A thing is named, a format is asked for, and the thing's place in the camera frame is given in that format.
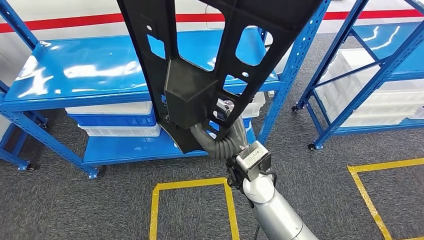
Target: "black panel with holes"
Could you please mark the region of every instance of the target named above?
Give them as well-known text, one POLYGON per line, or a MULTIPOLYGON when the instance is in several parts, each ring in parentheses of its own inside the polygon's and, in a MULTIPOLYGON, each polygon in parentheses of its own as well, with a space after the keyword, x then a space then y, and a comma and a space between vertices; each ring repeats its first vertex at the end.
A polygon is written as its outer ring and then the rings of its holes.
POLYGON ((213 121, 220 126, 216 139, 225 136, 321 3, 320 0, 200 1, 220 10, 225 18, 212 71, 195 66, 179 55, 173 0, 117 0, 143 68, 156 120, 183 153, 202 150, 190 132, 190 126, 197 123, 203 123, 206 130, 208 122, 213 121), (236 56, 243 30, 252 25, 273 37, 272 46, 256 66, 236 56), (165 59, 152 53, 148 35, 163 42, 165 59), (242 94, 223 89, 227 75, 247 83, 242 94), (234 103, 226 119, 214 116, 218 98, 234 103))

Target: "shelf foot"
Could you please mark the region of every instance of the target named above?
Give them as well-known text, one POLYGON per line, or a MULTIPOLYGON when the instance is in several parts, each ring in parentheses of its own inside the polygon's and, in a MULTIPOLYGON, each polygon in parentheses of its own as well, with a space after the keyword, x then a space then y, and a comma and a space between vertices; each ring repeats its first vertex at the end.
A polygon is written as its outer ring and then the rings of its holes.
POLYGON ((309 149, 309 150, 321 150, 321 149, 323 149, 323 146, 322 145, 315 145, 315 143, 311 143, 311 144, 308 144, 307 145, 307 148, 309 149))
POLYGON ((31 163, 28 164, 28 165, 20 165, 17 168, 17 170, 18 171, 21 171, 21 172, 23 172, 23 171, 33 172, 33 171, 38 170, 38 169, 40 169, 40 165, 38 165, 38 164, 31 164, 31 163))
POLYGON ((97 172, 95 172, 95 173, 90 173, 89 175, 88 175, 88 178, 89 179, 96 179, 98 177, 98 173, 97 172))

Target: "yellow tape square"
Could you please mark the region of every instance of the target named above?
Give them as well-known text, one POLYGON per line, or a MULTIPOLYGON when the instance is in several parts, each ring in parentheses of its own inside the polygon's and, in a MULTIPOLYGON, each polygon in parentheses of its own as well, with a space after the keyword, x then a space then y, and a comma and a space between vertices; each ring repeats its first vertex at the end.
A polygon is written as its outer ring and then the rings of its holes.
POLYGON ((158 235, 158 212, 159 212, 159 191, 170 189, 193 188, 210 185, 224 185, 226 204, 228 208, 229 226, 231 229, 232 240, 240 240, 239 228, 237 227, 236 210, 234 208, 233 192, 227 184, 225 177, 190 180, 190 181, 175 181, 158 183, 151 194, 151 211, 150 211, 150 232, 149 239, 156 240, 158 235))
MULTIPOLYGON (((352 175, 353 181, 355 182, 360 192, 360 195, 365 201, 365 204, 368 207, 369 212, 374 218, 374 221, 377 224, 378 228, 380 228, 380 231, 383 234, 383 237, 385 240, 393 240, 393 238, 390 235, 389 231, 387 230, 387 227, 384 224, 381 216, 377 212, 377 209, 374 206, 373 201, 371 201, 371 198, 368 195, 367 190, 365 190, 364 184, 359 178, 358 173, 410 167, 410 166, 416 166, 416 165, 424 165, 424 158, 402 160, 402 161, 390 161, 390 162, 374 163, 374 164, 367 164, 367 165, 360 165, 360 166, 347 166, 347 169, 349 170, 350 175, 352 175)), ((403 240, 424 240, 424 236, 416 237, 416 238, 408 238, 403 240)))

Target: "white plastic crate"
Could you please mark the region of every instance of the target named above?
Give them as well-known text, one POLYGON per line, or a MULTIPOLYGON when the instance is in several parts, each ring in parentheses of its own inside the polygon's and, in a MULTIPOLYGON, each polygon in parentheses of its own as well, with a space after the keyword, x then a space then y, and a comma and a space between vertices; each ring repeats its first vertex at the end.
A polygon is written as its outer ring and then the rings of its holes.
POLYGON ((418 110, 408 118, 410 119, 424 119, 424 106, 418 108, 418 110))
POLYGON ((259 117, 259 112, 262 106, 265 104, 265 94, 263 92, 257 92, 251 103, 249 103, 244 111, 241 113, 241 117, 244 119, 259 117))
POLYGON ((3 139, 3 136, 11 124, 12 123, 7 118, 0 115, 0 141, 3 139))
MULTIPOLYGON (((372 63, 364 49, 341 49, 320 82, 372 63)), ((329 120, 345 109, 378 71, 379 67, 344 77, 318 87, 315 91, 324 105, 329 120)), ((414 116, 424 105, 424 79, 385 82, 359 106, 342 127, 395 125, 414 116)))
POLYGON ((370 114, 367 116, 355 116, 355 114, 352 114, 344 121, 341 127, 396 125, 404 119, 405 116, 402 115, 370 114))
POLYGON ((158 137, 161 127, 155 126, 80 126, 91 137, 158 137))
POLYGON ((68 114, 148 115, 152 112, 152 102, 139 101, 106 105, 66 107, 65 110, 68 114))

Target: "cable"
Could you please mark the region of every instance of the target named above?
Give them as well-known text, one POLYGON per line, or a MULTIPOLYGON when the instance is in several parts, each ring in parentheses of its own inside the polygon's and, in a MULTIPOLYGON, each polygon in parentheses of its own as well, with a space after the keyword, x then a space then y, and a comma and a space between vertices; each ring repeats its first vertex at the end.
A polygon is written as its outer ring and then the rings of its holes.
POLYGON ((260 172, 263 175, 272 175, 272 184, 274 185, 274 187, 277 184, 277 173, 275 171, 261 171, 260 172))
POLYGON ((254 240, 258 240, 258 234, 259 234, 259 229, 261 228, 261 226, 259 226, 259 224, 256 227, 256 232, 254 233, 254 240))
MULTIPOLYGON (((274 187, 277 184, 277 173, 275 171, 261 171, 260 172, 262 175, 272 175, 272 184, 274 185, 274 187)), ((258 224, 256 227, 256 232, 254 233, 254 239, 253 240, 257 240, 258 239, 258 234, 259 234, 259 229, 261 228, 261 226, 258 224)))

